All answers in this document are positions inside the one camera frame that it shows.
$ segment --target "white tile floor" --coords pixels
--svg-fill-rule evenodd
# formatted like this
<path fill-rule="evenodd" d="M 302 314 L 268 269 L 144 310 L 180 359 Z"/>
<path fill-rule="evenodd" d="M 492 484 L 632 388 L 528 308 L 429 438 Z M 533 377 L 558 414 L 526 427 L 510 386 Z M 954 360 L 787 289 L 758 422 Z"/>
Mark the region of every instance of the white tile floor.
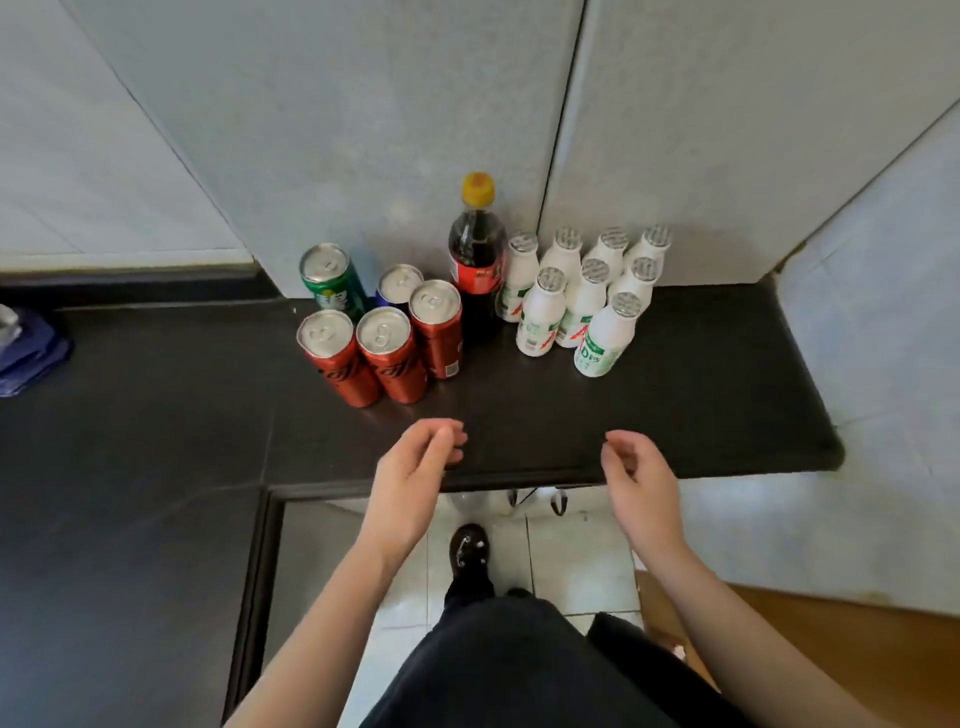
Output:
<path fill-rule="evenodd" d="M 462 523 L 481 523 L 491 539 L 491 581 L 498 594 L 523 587 L 552 601 L 582 634 L 597 612 L 642 626 L 630 547 L 610 513 L 603 488 L 569 490 L 559 518 L 537 494 L 512 516 L 505 493 L 442 497 L 426 537 L 387 593 L 353 682 L 340 728 L 353 728 L 396 675 L 444 608 L 450 585 L 450 536 Z M 348 508 L 362 511 L 363 502 Z"/>

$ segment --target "yellow bottle cap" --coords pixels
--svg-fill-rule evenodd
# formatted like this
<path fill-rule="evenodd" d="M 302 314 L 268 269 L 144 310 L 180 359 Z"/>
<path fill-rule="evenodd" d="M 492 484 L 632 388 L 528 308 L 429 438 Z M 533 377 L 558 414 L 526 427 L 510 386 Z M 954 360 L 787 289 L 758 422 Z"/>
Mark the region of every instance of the yellow bottle cap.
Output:
<path fill-rule="evenodd" d="M 471 207 L 487 207 L 493 204 L 496 190 L 493 177 L 486 172 L 470 172 L 464 177 L 464 202 Z"/>

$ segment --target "white plastic bottle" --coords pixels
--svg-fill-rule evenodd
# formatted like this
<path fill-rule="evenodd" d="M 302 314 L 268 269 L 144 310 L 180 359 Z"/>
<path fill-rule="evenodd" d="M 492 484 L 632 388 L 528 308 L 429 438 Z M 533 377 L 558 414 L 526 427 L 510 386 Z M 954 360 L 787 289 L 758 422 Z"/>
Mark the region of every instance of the white plastic bottle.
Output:
<path fill-rule="evenodd" d="M 607 283 L 610 266 L 603 260 L 589 257 L 580 274 L 564 291 L 566 312 L 557 327 L 557 345 L 573 349 L 580 345 L 593 314 L 607 304 Z"/>
<path fill-rule="evenodd" d="M 623 256 L 625 270 L 630 270 L 631 263 L 639 257 L 652 257 L 663 270 L 663 257 L 670 250 L 673 242 L 673 232 L 665 225 L 655 225 L 643 231 L 643 235 Z"/>
<path fill-rule="evenodd" d="M 576 228 L 560 228 L 553 235 L 553 245 L 543 254 L 541 268 L 560 268 L 566 282 L 576 280 L 580 275 L 580 249 L 584 247 L 584 236 Z"/>
<path fill-rule="evenodd" d="M 597 237 L 596 245 L 584 259 L 592 257 L 603 260 L 610 266 L 610 280 L 617 280 L 623 275 L 623 253 L 629 242 L 630 238 L 621 228 L 607 228 Z"/>
<path fill-rule="evenodd" d="M 496 315 L 511 324 L 520 320 L 523 297 L 537 280 L 537 246 L 537 237 L 531 232 L 518 232 L 507 244 L 503 285 L 496 295 Z"/>
<path fill-rule="evenodd" d="M 566 279 L 559 268 L 540 268 L 537 282 L 523 299 L 516 346 L 527 356 L 543 356 L 553 346 L 557 325 L 564 316 Z"/>
<path fill-rule="evenodd" d="M 611 283 L 607 296 L 610 301 L 618 293 L 627 291 L 640 299 L 643 305 L 642 313 L 650 305 L 654 296 L 654 283 L 660 277 L 660 262 L 652 257 L 634 258 L 630 268 L 623 272 L 619 279 Z"/>
<path fill-rule="evenodd" d="M 603 376 L 634 338 L 640 299 L 618 293 L 610 305 L 593 317 L 584 340 L 573 354 L 573 363 L 584 376 Z"/>

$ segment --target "forearm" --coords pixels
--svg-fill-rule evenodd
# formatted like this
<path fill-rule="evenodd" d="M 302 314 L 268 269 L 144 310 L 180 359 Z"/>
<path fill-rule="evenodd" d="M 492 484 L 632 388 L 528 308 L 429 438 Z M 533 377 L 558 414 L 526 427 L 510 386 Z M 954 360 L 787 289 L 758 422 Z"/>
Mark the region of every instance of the forearm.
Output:
<path fill-rule="evenodd" d="M 375 549 L 354 545 L 228 728 L 333 728 L 395 574 Z"/>
<path fill-rule="evenodd" d="M 764 728 L 885 725 L 811 663 L 692 551 L 647 565 L 723 694 Z"/>

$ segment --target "shoe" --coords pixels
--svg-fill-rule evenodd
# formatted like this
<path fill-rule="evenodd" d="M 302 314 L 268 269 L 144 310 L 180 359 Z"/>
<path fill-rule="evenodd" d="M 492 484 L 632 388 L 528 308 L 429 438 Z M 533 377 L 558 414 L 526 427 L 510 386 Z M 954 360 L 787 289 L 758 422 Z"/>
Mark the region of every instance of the shoe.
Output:
<path fill-rule="evenodd" d="M 450 568 L 457 576 L 466 568 L 487 570 L 490 560 L 490 539 L 487 531 L 477 523 L 466 523 L 453 532 L 450 539 Z"/>

